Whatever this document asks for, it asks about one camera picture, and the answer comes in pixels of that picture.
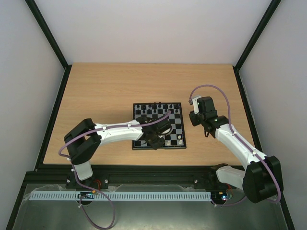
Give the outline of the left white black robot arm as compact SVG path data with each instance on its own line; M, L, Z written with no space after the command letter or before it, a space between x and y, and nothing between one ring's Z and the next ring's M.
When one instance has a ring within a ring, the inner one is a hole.
M159 119L139 117L126 123L99 124L87 118L64 137L68 157L77 178L84 181L93 176L90 159L99 146L124 140L143 140L154 150L165 143L164 136L172 132L169 114Z

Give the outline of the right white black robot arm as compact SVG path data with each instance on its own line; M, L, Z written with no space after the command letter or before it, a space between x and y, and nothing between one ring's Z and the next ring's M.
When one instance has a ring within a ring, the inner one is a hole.
M223 184L232 185L242 190L253 203L262 200L280 202L283 191L283 178L280 161L275 156L266 154L253 147L225 116L219 116L211 97L194 96L189 100L193 111L189 117L193 126L202 125L205 136L212 136L223 143L239 160L243 170L227 164L215 167L209 182L213 187Z

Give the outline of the black silver chess board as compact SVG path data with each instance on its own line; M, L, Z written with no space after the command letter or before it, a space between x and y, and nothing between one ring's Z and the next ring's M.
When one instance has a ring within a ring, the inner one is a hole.
M145 142L144 138L149 134L156 134L165 139L164 145L159 149L186 149L186 138L182 114L181 103L134 103L133 104L133 119L139 121L141 124L147 124L158 119L167 118L162 121L146 126L145 134L138 140L132 142L133 150L153 150ZM177 136L181 135L183 145L179 145ZM167 146L166 142L170 140L171 145Z

